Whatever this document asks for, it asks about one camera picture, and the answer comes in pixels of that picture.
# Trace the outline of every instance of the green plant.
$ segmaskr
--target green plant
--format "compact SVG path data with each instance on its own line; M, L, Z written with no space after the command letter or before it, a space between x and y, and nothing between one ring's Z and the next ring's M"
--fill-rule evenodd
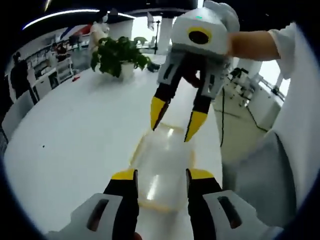
M133 41L124 36L118 40L110 37L101 38L98 50L92 54L92 70L95 71L97 64L100 64L99 70L102 73L108 73L117 78L121 74L121 64L132 63L135 69L139 67L143 70L150 63L150 58L142 55L137 48L137 43L143 41L146 41L143 37L136 37Z

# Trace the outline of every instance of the white table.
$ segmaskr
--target white table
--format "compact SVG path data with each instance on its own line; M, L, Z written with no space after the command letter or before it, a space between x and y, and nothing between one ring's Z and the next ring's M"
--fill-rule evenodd
M156 80L157 73L136 69L134 80L109 82L88 69L77 81L69 79L49 92L22 120L4 164L17 199L41 232L63 228L75 208L103 192L112 174L128 168L139 140L150 129ZM196 89L182 80L162 122L186 129L195 94ZM195 167L212 172L222 185L212 107L193 138ZM143 222L150 217L140 212L137 231L145 237ZM186 212L178 215L183 220L177 229L188 229L183 232L193 239Z

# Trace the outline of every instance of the white flower pot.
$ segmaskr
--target white flower pot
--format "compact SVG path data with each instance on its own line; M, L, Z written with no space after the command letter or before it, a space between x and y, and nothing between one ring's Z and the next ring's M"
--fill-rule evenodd
M121 74L120 79L123 81L128 81L134 76L134 64L133 63L123 63L121 64Z

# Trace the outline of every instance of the ceiling light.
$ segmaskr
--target ceiling light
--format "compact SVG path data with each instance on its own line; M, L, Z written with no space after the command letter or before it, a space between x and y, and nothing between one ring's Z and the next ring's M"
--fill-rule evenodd
M22 28L22 30L24 30L27 27L30 27L31 25L36 24L36 23L38 23L38 22L40 22L42 20L45 20L45 19L48 19L48 18L51 18L51 17L55 17L55 16L59 16L59 15L63 15L63 14L97 13L99 11L100 10L98 10L98 9L75 9L75 10L60 11L60 12L56 12L56 13L52 13L52 14L40 17L40 18L38 18L36 20L33 20L33 21L29 22L27 25L25 25ZM131 18L131 19L135 19L136 18L135 16L131 16L131 15L120 13L120 12L118 12L118 15L119 16L123 16L123 17L127 17L127 18Z

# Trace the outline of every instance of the potted plant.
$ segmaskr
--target potted plant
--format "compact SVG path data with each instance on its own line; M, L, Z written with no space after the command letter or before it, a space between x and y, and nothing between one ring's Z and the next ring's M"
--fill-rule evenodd
M96 66L102 73L108 73L116 78L128 79L133 75L133 70L143 70L150 62L150 58L142 55L137 48L138 42L146 41L143 37L136 37L133 41L128 37L113 40L111 37L99 40L98 50L93 52L91 68Z

